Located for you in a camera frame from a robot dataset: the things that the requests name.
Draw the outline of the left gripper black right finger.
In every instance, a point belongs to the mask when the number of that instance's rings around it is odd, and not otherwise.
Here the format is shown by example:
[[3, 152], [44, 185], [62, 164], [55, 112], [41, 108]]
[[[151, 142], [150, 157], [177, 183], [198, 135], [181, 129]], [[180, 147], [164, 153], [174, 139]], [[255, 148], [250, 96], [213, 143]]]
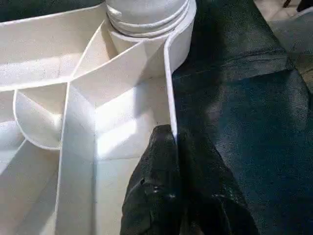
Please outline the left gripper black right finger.
[[204, 235], [259, 234], [232, 171], [211, 140], [181, 133], [178, 148], [191, 223]]

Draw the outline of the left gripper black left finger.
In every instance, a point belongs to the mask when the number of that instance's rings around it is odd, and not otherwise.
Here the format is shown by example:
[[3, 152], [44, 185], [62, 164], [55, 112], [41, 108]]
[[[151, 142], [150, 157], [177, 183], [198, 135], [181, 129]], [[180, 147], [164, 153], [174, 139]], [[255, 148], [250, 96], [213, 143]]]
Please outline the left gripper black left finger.
[[178, 235], [183, 199], [170, 125], [156, 126], [127, 186], [120, 234]]

